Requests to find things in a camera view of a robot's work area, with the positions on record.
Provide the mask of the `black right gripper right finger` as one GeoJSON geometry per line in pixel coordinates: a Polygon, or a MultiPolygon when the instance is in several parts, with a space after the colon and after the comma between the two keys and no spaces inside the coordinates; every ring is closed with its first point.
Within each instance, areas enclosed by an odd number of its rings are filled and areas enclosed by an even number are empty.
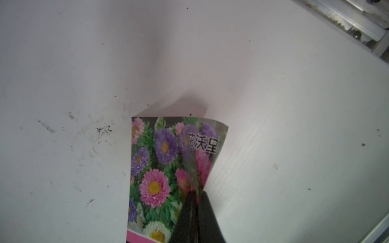
{"type": "Polygon", "coordinates": [[[200,243],[226,243],[219,228],[208,194],[203,191],[198,204],[198,235],[200,243]]]}

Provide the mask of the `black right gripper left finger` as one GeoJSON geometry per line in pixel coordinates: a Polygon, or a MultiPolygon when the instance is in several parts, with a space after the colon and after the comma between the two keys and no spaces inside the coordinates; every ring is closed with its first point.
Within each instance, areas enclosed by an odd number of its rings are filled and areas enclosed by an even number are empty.
{"type": "Polygon", "coordinates": [[[186,197],[169,243],[196,243],[198,241],[197,194],[190,191],[186,197]]]}

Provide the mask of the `flower seed bag pink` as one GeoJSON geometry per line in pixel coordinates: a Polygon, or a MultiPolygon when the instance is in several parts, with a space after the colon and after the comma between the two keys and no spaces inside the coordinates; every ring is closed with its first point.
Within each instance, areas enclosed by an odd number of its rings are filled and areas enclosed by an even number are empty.
{"type": "Polygon", "coordinates": [[[203,191],[227,133],[200,117],[132,118],[127,242],[171,240],[186,195],[203,191]]]}

